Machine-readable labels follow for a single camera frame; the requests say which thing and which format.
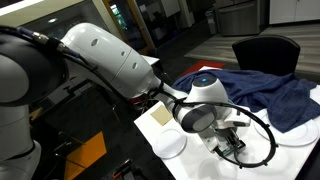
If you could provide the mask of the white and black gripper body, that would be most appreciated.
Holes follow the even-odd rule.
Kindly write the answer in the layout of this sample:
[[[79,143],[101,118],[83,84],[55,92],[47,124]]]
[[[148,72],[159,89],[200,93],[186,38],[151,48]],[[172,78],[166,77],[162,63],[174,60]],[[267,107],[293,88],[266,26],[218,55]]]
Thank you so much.
[[[236,132],[237,129],[235,127],[214,129],[210,126],[208,129],[200,132],[199,136],[210,152],[216,152],[220,157],[227,157],[222,153],[221,144],[223,141],[228,141],[231,145],[235,146],[241,140]]]

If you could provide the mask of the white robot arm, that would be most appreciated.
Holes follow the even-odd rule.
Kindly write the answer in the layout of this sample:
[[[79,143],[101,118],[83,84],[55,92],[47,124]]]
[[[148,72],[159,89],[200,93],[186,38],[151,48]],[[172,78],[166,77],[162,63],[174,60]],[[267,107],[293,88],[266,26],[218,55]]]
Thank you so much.
[[[189,93],[175,90],[137,51],[96,25],[75,25],[62,39],[4,26],[0,53],[0,180],[31,180],[41,146],[30,135],[28,106],[70,76],[103,84],[124,100],[146,94],[161,101],[181,127],[164,131],[154,144],[162,159],[180,154],[189,133],[198,134],[209,151],[216,151],[221,141],[229,142],[233,153],[244,147],[236,130],[250,120],[244,108],[230,103],[218,78],[195,80]]]

